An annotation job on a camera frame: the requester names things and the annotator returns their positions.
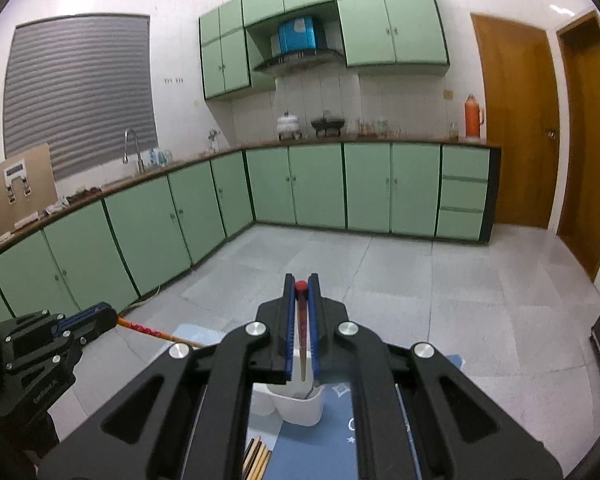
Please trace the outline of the green lower kitchen cabinets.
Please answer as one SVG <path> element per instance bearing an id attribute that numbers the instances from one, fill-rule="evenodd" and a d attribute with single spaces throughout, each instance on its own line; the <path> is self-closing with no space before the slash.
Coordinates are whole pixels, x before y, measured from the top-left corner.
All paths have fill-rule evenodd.
<path id="1" fill-rule="evenodd" d="M 501 152 L 465 142 L 234 150 L 138 178 L 0 245 L 0 323 L 125 309 L 255 223 L 490 240 Z"/>

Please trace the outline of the wooden chopstick red tip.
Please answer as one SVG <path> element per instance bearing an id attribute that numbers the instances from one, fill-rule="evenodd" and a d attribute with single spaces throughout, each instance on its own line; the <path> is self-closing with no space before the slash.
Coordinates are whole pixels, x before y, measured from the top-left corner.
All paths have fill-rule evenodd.
<path id="1" fill-rule="evenodd" d="M 261 445 L 261 437 L 252 438 L 247 446 L 244 461 L 242 462 L 242 480 L 247 480 L 254 461 L 258 457 Z"/>

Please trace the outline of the blue box on hood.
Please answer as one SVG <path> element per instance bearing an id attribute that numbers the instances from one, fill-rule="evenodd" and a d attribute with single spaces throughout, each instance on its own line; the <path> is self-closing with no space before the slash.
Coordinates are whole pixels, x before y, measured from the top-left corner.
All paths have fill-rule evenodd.
<path id="1" fill-rule="evenodd" d="M 282 53 L 318 47 L 312 16 L 299 16 L 283 22 L 277 27 L 277 37 Z"/>

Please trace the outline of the orange thermos flask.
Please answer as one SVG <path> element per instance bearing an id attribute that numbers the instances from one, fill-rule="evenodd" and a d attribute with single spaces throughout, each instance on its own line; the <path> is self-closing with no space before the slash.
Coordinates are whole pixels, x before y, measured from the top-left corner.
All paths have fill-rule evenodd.
<path id="1" fill-rule="evenodd" d="M 465 136 L 468 139 L 479 139 L 484 123 L 483 109 L 473 94 L 470 94 L 464 105 Z"/>

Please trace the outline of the chrome sink faucet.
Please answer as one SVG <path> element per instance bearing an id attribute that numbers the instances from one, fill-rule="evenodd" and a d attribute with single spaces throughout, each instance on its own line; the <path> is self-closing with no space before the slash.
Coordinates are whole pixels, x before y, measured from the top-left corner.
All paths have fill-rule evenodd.
<path id="1" fill-rule="evenodd" d="M 134 153 L 136 156 L 136 169 L 139 174 L 145 171 L 145 164 L 142 159 L 142 151 L 140 150 L 140 141 L 137 133 L 133 128 L 126 128 L 123 133 L 123 155 L 122 164 L 127 165 L 130 160 L 130 155 Z"/>

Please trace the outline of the green upper wall cabinets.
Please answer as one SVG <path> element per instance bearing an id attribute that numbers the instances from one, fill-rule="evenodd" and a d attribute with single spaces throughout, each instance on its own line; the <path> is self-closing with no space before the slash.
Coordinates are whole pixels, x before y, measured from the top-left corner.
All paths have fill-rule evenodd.
<path id="1" fill-rule="evenodd" d="M 389 67 L 443 75 L 449 50 L 437 0 L 228 0 L 199 19 L 204 97 L 268 91 L 276 80 L 253 69 L 279 55 L 277 27 L 312 16 L 317 49 L 334 49 L 347 68 Z"/>

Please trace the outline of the white cooking pot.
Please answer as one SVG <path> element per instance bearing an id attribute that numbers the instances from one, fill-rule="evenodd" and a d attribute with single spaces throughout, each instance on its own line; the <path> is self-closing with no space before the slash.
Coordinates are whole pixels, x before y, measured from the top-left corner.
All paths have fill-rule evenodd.
<path id="1" fill-rule="evenodd" d="M 279 141 L 298 140 L 302 138 L 299 118 L 285 112 L 276 120 L 276 134 Z"/>

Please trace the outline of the cardboard board with device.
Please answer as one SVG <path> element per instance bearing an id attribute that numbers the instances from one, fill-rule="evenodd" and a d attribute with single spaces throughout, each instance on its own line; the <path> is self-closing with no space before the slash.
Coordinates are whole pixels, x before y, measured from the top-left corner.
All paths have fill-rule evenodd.
<path id="1" fill-rule="evenodd" d="M 46 143 L 0 162 L 0 237 L 40 218 L 57 201 Z"/>

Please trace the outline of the white two-compartment utensil holder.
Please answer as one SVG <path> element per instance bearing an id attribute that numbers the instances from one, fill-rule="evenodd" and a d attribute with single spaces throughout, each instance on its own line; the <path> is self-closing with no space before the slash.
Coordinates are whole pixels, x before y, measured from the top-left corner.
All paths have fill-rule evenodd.
<path id="1" fill-rule="evenodd" d="M 258 416 L 279 414 L 288 424 L 312 427 L 322 418 L 324 408 L 324 386 L 313 388 L 307 396 L 293 396 L 291 384 L 254 384 L 250 413 Z"/>

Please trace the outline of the dark blue table mat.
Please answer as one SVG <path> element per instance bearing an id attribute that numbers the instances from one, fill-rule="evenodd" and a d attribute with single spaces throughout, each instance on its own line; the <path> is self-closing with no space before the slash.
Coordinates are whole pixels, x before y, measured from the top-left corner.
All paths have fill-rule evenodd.
<path id="1" fill-rule="evenodd" d="M 279 414 L 250 422 L 272 451 L 265 479 L 355 479 L 358 476 L 350 385 L 324 386 L 321 420 L 312 427 L 284 422 Z"/>

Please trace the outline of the black range hood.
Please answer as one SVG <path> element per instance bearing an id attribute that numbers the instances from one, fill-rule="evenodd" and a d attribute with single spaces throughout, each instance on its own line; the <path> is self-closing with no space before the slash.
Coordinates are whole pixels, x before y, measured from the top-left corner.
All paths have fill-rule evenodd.
<path id="1" fill-rule="evenodd" d="M 304 70 L 312 70 L 312 68 L 324 64 L 343 62 L 343 54 L 334 49 L 301 49 L 275 55 L 257 65 L 253 70 L 279 78 Z"/>

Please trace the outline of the brown wooden door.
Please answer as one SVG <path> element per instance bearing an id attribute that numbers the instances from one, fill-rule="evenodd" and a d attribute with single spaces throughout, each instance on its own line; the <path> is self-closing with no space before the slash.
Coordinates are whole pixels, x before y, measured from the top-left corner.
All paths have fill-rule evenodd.
<path id="1" fill-rule="evenodd" d="M 569 156 L 558 235 L 589 278 L 600 270 L 600 19 L 558 30 L 569 110 Z"/>
<path id="2" fill-rule="evenodd" d="M 471 17 L 486 98 L 486 138 L 501 148 L 495 221 L 545 229 L 558 163 L 557 82 L 545 30 Z"/>

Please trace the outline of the grey window blind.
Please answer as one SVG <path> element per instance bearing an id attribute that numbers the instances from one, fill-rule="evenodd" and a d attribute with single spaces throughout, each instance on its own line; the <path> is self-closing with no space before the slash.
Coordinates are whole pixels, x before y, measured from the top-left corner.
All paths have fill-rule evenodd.
<path id="1" fill-rule="evenodd" d="M 83 14 L 16 27 L 3 94 L 4 154 L 50 147 L 56 179 L 122 158 L 133 128 L 140 150 L 158 145 L 150 19 Z"/>

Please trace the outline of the black wok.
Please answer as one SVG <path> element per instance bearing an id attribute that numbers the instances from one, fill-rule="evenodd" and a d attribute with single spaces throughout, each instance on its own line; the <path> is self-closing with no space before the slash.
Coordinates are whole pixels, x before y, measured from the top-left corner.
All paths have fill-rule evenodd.
<path id="1" fill-rule="evenodd" d="M 311 126 L 318 138 L 341 136 L 345 124 L 346 120 L 343 117 L 330 114 L 328 110 L 324 110 L 322 116 L 311 120 Z"/>

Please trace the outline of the wooden chopstick red pattern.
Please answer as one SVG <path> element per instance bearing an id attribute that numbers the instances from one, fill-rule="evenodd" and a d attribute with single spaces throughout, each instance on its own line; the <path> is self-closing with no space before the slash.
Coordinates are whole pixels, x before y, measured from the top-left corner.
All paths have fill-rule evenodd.
<path id="1" fill-rule="evenodd" d="M 297 300 L 297 318 L 299 335 L 300 377 L 306 381 L 306 364 L 308 364 L 308 283 L 298 281 L 294 284 Z"/>

